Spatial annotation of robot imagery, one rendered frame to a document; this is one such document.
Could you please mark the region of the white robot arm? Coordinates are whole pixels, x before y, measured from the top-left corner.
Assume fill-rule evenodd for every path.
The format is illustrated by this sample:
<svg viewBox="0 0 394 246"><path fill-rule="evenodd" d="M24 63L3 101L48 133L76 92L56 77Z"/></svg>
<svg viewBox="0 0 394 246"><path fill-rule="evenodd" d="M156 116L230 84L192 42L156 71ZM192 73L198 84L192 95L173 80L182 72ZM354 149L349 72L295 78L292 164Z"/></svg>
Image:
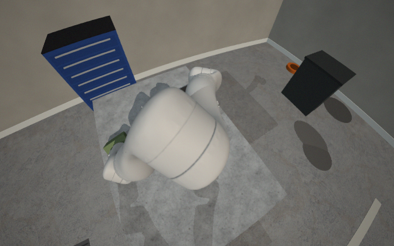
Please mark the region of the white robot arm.
<svg viewBox="0 0 394 246"><path fill-rule="evenodd" d="M230 152L215 94L222 75L193 67L188 80L185 92L165 88L142 107L125 142L110 150L105 180L129 184L156 170L186 189L198 190L220 175Z"/></svg>

